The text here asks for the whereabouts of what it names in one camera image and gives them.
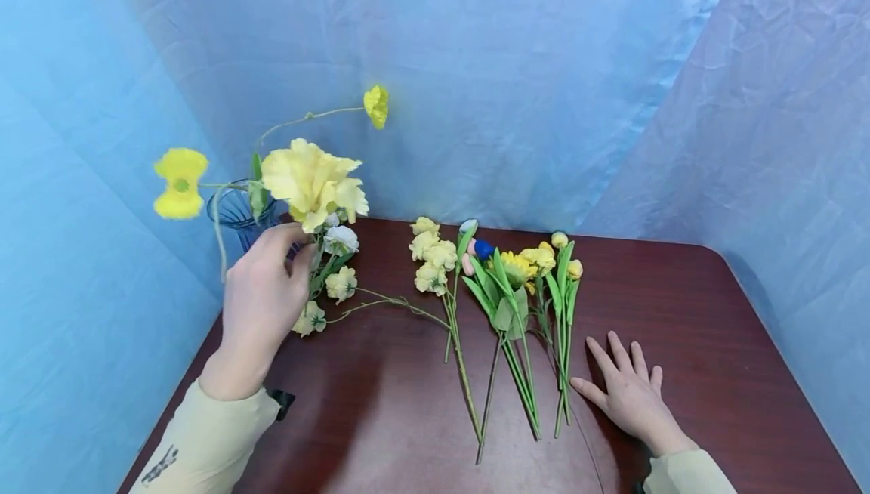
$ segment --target blue tulip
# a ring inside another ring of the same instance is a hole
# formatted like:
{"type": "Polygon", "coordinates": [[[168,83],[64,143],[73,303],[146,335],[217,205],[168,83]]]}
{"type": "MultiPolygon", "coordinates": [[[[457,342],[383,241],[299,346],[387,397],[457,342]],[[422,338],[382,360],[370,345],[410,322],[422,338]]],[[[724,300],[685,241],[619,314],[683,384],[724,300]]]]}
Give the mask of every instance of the blue tulip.
{"type": "Polygon", "coordinates": [[[477,259],[481,261],[487,261],[492,257],[492,253],[495,252],[495,247],[493,247],[490,243],[486,241],[482,241],[477,239],[474,243],[474,254],[477,255],[477,259]]]}

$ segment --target hand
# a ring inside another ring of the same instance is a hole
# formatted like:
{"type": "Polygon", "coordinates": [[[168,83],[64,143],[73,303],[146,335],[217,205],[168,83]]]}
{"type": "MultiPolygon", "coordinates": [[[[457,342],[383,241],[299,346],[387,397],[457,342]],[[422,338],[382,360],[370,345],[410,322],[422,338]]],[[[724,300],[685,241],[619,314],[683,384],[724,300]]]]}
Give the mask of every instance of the hand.
{"type": "Polygon", "coordinates": [[[653,367],[650,374],[639,343],[631,344],[630,358],[616,332],[608,333],[607,339],[615,364],[597,341],[586,338],[586,345],[605,378],[607,393],[580,378],[571,379],[574,390],[597,405],[625,433],[646,443],[655,458],[698,449],[662,400],[662,367],[653,367]]]}
{"type": "Polygon", "coordinates": [[[285,267],[287,251],[305,241],[299,224],[270,227],[227,271],[224,335],[199,379],[208,396],[245,399],[263,384],[275,353],[308,302],[314,247],[296,254],[290,276],[285,267]]]}

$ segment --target glass vase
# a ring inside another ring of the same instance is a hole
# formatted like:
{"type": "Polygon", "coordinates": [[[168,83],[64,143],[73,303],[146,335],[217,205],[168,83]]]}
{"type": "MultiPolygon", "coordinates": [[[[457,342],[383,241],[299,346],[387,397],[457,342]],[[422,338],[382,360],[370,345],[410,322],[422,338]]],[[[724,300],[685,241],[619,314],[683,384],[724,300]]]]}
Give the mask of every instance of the glass vase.
{"type": "Polygon", "coordinates": [[[208,218],[214,221],[213,202],[219,199],[217,222],[222,227],[227,227],[228,230],[233,230],[236,233],[242,246],[242,253],[244,253],[251,248],[251,245],[268,227],[276,226],[279,223],[279,218],[275,213],[277,203],[274,197],[269,196],[267,207],[263,209],[259,219],[254,220],[254,215],[251,213],[251,202],[248,201],[248,179],[233,181],[233,184],[244,190],[228,187],[215,192],[211,198],[208,198],[206,212],[208,218]]]}

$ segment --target sleeve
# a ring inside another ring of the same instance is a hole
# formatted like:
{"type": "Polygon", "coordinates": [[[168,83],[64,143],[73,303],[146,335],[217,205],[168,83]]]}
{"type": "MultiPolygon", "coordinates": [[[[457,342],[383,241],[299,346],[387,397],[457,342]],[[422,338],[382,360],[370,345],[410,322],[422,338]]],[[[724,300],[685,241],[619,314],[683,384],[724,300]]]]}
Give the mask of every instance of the sleeve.
{"type": "Polygon", "coordinates": [[[650,460],[646,494],[737,494],[706,450],[687,450],[650,460]]]}
{"type": "Polygon", "coordinates": [[[166,427],[131,494],[227,494],[233,489],[280,405],[260,389],[222,402],[196,380],[166,427]]]}

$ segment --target wooden table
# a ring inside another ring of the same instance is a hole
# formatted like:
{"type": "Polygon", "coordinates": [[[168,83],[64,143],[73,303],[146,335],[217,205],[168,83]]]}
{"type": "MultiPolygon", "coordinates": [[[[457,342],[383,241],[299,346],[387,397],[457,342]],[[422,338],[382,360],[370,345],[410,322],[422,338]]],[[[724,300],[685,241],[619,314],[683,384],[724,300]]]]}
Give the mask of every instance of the wooden table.
{"type": "MultiPolygon", "coordinates": [[[[355,229],[362,251],[351,266],[360,286],[405,295],[443,314],[439,300],[414,289],[407,224],[364,220],[355,229]]],[[[443,233],[453,237],[456,230],[443,233]]],[[[546,238],[501,230],[479,235],[513,250],[546,238]]],[[[859,492],[719,255],[698,246],[594,237],[579,237],[576,251],[585,272],[573,334],[575,375],[590,375],[584,337],[605,341],[614,329],[626,346],[640,341],[650,367],[664,368],[665,402],[741,494],[859,492]]],[[[461,343],[482,413],[496,341],[468,290],[459,288],[461,343]]],[[[357,294],[346,305],[366,300],[357,294]]],[[[339,310],[326,309],[330,317],[339,310]]],[[[218,323],[120,492],[127,492],[216,349],[219,330],[218,323]]],[[[553,438],[555,376],[533,340],[544,439],[533,441],[501,358],[484,461],[476,466],[474,430],[456,360],[444,363],[445,343],[435,323],[391,306],[354,312],[304,340],[290,338],[267,386],[298,398],[258,444],[235,493],[611,493],[630,492],[646,476],[642,445],[576,394],[578,420],[553,438]]],[[[591,374],[600,382],[597,369],[591,374]]]]}

